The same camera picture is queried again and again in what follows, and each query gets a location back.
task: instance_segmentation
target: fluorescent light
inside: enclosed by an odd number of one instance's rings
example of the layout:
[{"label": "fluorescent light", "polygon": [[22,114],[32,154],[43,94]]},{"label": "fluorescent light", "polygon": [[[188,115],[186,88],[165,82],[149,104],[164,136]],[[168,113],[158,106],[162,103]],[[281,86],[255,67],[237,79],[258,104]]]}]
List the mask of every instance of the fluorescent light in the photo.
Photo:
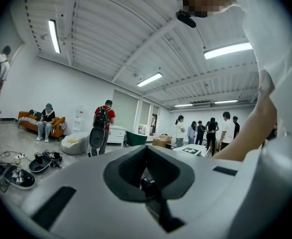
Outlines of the fluorescent light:
[{"label": "fluorescent light", "polygon": [[150,78],[138,83],[137,86],[142,87],[142,86],[144,86],[144,85],[146,85],[146,84],[148,84],[148,83],[150,83],[150,82],[152,82],[154,80],[157,80],[157,79],[159,79],[161,77],[162,77],[162,74],[161,73],[157,73],[154,76],[151,76]]},{"label": "fluorescent light", "polygon": [[60,44],[58,43],[58,39],[57,39],[56,21],[53,19],[50,19],[48,21],[48,26],[50,28],[51,38],[52,38],[55,52],[61,53]]},{"label": "fluorescent light", "polygon": [[206,59],[218,57],[221,55],[225,55],[228,53],[233,53],[237,51],[242,51],[242,50],[252,50],[252,46],[250,42],[245,42],[245,43],[240,43],[240,44],[234,44],[231,46],[211,50],[211,51],[206,51],[204,52],[204,56]]},{"label": "fluorescent light", "polygon": [[186,105],[176,105],[175,107],[186,107],[186,106],[192,106],[192,104],[186,104]]},{"label": "fluorescent light", "polygon": [[215,104],[236,103],[238,100],[217,101]]}]

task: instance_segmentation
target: man in red shirt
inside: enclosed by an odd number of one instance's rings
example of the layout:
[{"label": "man in red shirt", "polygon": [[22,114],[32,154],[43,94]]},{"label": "man in red shirt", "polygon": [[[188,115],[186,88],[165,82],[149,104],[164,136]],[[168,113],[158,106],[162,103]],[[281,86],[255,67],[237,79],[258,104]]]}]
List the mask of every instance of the man in red shirt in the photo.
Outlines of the man in red shirt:
[{"label": "man in red shirt", "polygon": [[[105,105],[103,106],[104,109],[108,109],[108,108],[112,108],[112,104],[113,102],[111,100],[107,100],[105,102]],[[95,111],[95,115],[94,115],[94,121],[95,121],[95,118],[96,118],[96,114],[100,111],[100,107],[97,107],[96,111]],[[99,151],[99,155],[101,154],[104,154],[105,153],[105,148],[106,148],[106,143],[107,143],[107,139],[108,139],[108,134],[109,134],[109,131],[110,131],[110,124],[114,124],[114,121],[115,121],[115,112],[110,109],[108,111],[108,118],[110,120],[110,122],[108,123],[108,125],[104,128],[104,141],[103,141],[103,144],[102,146],[100,147],[100,151]]]}]

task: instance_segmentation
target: white bean bag chair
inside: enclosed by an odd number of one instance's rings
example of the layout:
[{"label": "white bean bag chair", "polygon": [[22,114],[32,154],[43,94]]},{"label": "white bean bag chair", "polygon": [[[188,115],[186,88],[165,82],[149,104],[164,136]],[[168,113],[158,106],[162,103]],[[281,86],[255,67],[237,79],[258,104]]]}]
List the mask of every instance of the white bean bag chair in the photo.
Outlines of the white bean bag chair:
[{"label": "white bean bag chair", "polygon": [[61,151],[69,155],[78,155],[87,151],[88,133],[80,132],[66,136],[61,141]]}]

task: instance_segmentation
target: concrete floor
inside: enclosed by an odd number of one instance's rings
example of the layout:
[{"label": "concrete floor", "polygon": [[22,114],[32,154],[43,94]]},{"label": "concrete floor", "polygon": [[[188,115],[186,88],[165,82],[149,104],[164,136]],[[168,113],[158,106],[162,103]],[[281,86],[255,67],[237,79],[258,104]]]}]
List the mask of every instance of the concrete floor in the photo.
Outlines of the concrete floor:
[{"label": "concrete floor", "polygon": [[[36,141],[37,133],[31,130],[28,130],[24,127],[17,128],[18,123],[14,121],[2,121],[0,123],[0,161],[3,162],[16,162],[20,161],[20,165],[26,171],[29,171],[28,165],[30,163],[26,158],[21,160],[15,160],[14,157],[18,155],[17,153],[12,152],[10,156],[1,155],[5,151],[16,151],[25,154],[25,156],[33,160],[34,154],[36,152],[42,153],[45,149],[49,151],[57,151],[63,153],[60,150],[60,142],[55,138],[50,138],[49,143],[45,143],[44,140]],[[107,144],[106,151],[111,152],[113,150],[121,149],[120,144]],[[63,160],[61,162],[62,169],[66,166],[76,162],[80,159],[89,158],[86,153],[71,156],[67,154],[63,154]],[[41,184],[45,179],[49,178],[53,174],[57,173],[60,168],[57,167],[49,167],[46,171],[41,174],[33,174],[36,180],[36,184]],[[2,193],[0,190],[0,194],[6,198],[9,198],[16,205],[20,205],[23,200],[32,192],[33,189],[36,188],[36,185],[30,190],[21,190],[12,185],[9,186],[8,190],[5,193]]]}]

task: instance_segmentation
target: orange sofa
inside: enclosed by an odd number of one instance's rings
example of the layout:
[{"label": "orange sofa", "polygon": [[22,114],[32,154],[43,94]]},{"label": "orange sofa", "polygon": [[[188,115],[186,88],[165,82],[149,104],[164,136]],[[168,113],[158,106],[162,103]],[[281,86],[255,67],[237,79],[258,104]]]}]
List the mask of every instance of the orange sofa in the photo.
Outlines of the orange sofa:
[{"label": "orange sofa", "polygon": [[[29,117],[29,115],[30,115],[29,112],[19,112],[18,113],[18,118],[21,118],[21,117]],[[65,123],[65,117],[62,117],[62,118],[56,117],[54,119],[54,122],[53,122],[53,125],[52,125],[52,127],[55,127],[55,132],[54,132],[54,134],[52,134],[50,132],[50,136],[57,138],[58,141],[60,141],[59,138],[64,134],[64,130],[60,129],[59,123]],[[28,128],[30,130],[33,130],[33,131],[37,132],[37,126],[31,124],[28,121],[21,121],[19,123],[18,127],[20,127],[20,125],[23,126],[23,127]]]}]

